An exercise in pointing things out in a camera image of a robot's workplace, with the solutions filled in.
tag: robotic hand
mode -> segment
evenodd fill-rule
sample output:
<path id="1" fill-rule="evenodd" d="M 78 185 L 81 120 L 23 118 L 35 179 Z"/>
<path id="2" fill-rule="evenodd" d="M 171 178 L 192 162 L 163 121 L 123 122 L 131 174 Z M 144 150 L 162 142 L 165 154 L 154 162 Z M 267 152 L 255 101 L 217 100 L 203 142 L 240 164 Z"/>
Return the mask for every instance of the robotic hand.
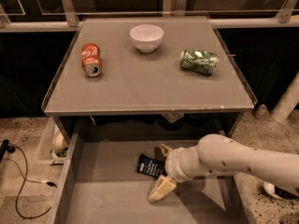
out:
<path id="1" fill-rule="evenodd" d="M 299 196 L 299 155 L 243 146 L 219 134 L 204 136 L 195 147 L 176 148 L 160 145 L 166 156 L 168 176 L 160 176 L 149 195 L 157 202 L 177 183 L 196 176 L 225 176 L 238 172 L 261 178 Z"/>

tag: terrazzo floor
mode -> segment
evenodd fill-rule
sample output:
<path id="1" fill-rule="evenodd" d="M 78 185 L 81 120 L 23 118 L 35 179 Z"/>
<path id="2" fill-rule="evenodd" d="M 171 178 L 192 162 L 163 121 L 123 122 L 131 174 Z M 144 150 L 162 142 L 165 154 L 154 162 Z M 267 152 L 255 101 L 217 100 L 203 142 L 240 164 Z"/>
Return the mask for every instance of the terrazzo floor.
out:
<path id="1" fill-rule="evenodd" d="M 27 179 L 48 180 L 58 183 L 62 166 L 49 165 L 36 160 L 36 150 L 49 118 L 0 119 L 0 140 L 8 139 L 20 147 L 28 160 Z M 299 111 L 293 111 L 284 124 L 279 124 L 266 114 L 255 119 L 250 112 L 239 121 L 232 137 L 237 142 L 261 149 L 298 153 Z M 12 159 L 25 172 L 22 153 L 6 153 L 4 159 Z M 299 223 L 299 201 L 278 201 L 267 196 L 262 190 L 263 181 L 246 174 L 238 174 L 247 196 L 248 208 L 256 223 Z M 47 223 L 49 213 L 33 218 L 21 218 L 15 210 L 16 196 L 23 178 L 16 164 L 2 160 L 0 163 L 0 223 Z M 26 182 L 19 198 L 19 211 L 27 217 L 38 216 L 52 205 L 55 187 Z"/>

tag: bowl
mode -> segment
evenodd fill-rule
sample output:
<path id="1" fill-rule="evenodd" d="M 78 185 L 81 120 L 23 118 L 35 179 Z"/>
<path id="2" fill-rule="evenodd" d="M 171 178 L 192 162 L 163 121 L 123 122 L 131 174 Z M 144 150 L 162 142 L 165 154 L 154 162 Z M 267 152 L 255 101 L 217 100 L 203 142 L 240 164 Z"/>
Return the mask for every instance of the bowl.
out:
<path id="1" fill-rule="evenodd" d="M 142 52 L 150 53 L 159 47 L 164 31 L 151 24 L 138 25 L 131 29 L 130 37 L 134 45 Z"/>

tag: red can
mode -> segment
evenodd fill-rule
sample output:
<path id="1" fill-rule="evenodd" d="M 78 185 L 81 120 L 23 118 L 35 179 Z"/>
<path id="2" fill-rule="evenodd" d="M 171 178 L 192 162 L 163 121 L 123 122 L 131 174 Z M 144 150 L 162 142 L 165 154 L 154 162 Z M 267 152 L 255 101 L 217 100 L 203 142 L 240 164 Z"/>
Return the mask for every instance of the red can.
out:
<path id="1" fill-rule="evenodd" d="M 102 72 L 100 49 L 94 43 L 82 47 L 82 68 L 89 77 L 96 77 Z"/>

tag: wire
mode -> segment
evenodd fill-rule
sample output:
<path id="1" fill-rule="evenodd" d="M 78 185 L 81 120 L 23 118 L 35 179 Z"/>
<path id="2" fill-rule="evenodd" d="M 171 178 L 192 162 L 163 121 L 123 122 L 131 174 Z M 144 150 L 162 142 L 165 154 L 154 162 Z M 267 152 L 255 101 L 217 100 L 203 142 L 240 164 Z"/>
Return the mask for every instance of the wire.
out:
<path id="1" fill-rule="evenodd" d="M 26 158 L 25 153 L 23 152 L 23 150 L 22 150 L 20 147 L 14 145 L 14 144 L 11 144 L 11 143 L 9 143 L 9 144 L 10 144 L 11 146 L 15 147 L 16 149 L 18 149 L 18 150 L 22 153 L 22 155 L 23 155 L 23 157 L 24 157 L 24 159 L 25 159 L 25 167 L 26 167 L 26 168 L 25 168 L 25 174 L 23 174 L 23 173 L 21 172 L 21 168 L 20 168 L 20 166 L 19 166 L 18 163 L 16 163 L 15 161 L 13 161 L 13 160 L 11 160 L 11 159 L 4 159 L 4 160 L 6 160 L 6 161 L 13 161 L 13 162 L 18 166 L 19 171 L 20 171 L 20 173 L 21 173 L 21 176 L 23 177 L 23 182 L 22 182 L 22 184 L 21 184 L 21 188 L 20 188 L 20 190 L 19 190 L 19 193 L 18 193 L 17 198 L 16 198 L 16 202 L 15 202 L 15 209 L 16 209 L 16 212 L 18 213 L 18 215 L 19 215 L 20 217 L 22 217 L 22 218 L 24 218 L 24 219 L 36 219 L 36 218 L 42 217 L 42 216 L 44 216 L 45 214 L 47 214 L 47 213 L 49 212 L 49 210 L 51 209 L 51 207 L 50 207 L 48 210 L 46 210 L 44 213 L 42 213 L 42 214 L 40 214 L 40 215 L 38 215 L 38 216 L 34 216 L 34 217 L 26 217 L 26 216 L 24 216 L 24 215 L 19 211 L 19 209 L 18 209 L 19 198 L 20 198 L 21 191 L 22 191 L 22 189 L 23 189 L 23 187 L 24 187 L 26 181 L 27 181 L 27 182 L 32 182 L 32 183 L 39 183 L 39 184 L 41 184 L 42 182 L 36 182 L 36 181 L 31 181 L 31 180 L 28 180 L 28 179 L 27 179 L 27 174 L 28 174 L 28 161 L 27 161 L 27 158 Z M 47 184 L 48 186 L 52 186 L 52 187 L 57 188 L 56 184 L 54 184 L 53 182 L 46 182 L 46 184 Z"/>

